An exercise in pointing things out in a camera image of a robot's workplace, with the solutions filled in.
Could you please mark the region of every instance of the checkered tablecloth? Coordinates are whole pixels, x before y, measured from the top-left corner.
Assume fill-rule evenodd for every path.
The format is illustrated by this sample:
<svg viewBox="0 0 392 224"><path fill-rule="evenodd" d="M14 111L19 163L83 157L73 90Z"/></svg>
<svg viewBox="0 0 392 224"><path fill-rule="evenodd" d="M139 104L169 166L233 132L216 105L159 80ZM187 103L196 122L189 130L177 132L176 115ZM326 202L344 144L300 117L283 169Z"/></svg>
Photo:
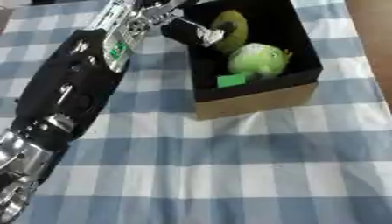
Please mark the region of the checkered tablecloth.
<svg viewBox="0 0 392 224"><path fill-rule="evenodd" d="M0 38L1 129L39 65L104 4L14 11ZM391 116L347 7L294 4L325 67L306 105L198 122L186 47L152 32L16 223L392 223Z"/></svg>

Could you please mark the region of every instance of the cardboard box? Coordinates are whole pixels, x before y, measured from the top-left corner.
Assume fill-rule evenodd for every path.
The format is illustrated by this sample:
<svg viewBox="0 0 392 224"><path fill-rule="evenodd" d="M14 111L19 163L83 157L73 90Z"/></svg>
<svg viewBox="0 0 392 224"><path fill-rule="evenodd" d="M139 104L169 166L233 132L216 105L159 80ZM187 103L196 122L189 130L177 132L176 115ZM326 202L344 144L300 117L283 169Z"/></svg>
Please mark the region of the cardboard box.
<svg viewBox="0 0 392 224"><path fill-rule="evenodd" d="M221 0L187 8L185 16L209 26L226 10L237 10L248 20L248 43L278 46L294 54L278 78L217 88L216 77L228 74L227 58L212 49L189 46L197 117L212 119L306 103L322 66L291 1Z"/></svg>

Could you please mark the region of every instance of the robotic arm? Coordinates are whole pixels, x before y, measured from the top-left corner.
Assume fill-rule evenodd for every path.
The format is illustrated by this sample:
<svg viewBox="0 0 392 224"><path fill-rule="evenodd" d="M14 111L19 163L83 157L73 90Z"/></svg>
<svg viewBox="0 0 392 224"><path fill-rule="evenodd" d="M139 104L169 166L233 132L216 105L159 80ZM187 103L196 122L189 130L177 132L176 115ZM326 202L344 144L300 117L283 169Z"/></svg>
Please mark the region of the robotic arm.
<svg viewBox="0 0 392 224"><path fill-rule="evenodd" d="M0 136L0 224L14 221L24 211L69 143L99 115L146 32L174 25L176 31L168 36L204 47L224 38L222 30L211 31L176 16L183 4L189 3L111 0L35 73L17 101L15 120Z"/></svg>

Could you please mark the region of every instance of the small green object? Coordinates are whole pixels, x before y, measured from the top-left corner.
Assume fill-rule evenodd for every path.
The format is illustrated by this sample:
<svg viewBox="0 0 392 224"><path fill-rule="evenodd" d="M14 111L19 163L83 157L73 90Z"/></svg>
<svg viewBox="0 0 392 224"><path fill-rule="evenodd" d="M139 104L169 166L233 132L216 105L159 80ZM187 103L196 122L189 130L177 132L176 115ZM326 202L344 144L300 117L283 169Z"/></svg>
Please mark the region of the small green object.
<svg viewBox="0 0 392 224"><path fill-rule="evenodd" d="M110 55L112 55L114 60L118 60L126 48L127 46L123 42L118 41L115 47L110 50Z"/></svg>
<svg viewBox="0 0 392 224"><path fill-rule="evenodd" d="M289 63L292 53L271 45L249 44L233 52L228 71L232 74L260 74L273 78L281 74Z"/></svg>
<svg viewBox="0 0 392 224"><path fill-rule="evenodd" d="M218 77L218 88L226 88L245 84L247 79L246 73L232 75L222 75Z"/></svg>

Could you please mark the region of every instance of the green ball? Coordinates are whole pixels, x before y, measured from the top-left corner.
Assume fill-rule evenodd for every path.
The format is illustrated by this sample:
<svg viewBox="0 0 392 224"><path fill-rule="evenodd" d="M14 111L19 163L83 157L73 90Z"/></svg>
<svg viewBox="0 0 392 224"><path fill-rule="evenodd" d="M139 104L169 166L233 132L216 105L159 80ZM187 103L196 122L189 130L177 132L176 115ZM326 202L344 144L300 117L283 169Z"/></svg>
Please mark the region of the green ball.
<svg viewBox="0 0 392 224"><path fill-rule="evenodd" d="M219 29L227 22L234 25L234 31L222 41L216 43L214 47L222 53L230 54L245 45L249 28L247 19L241 13L236 10L226 10L213 21L211 29Z"/></svg>

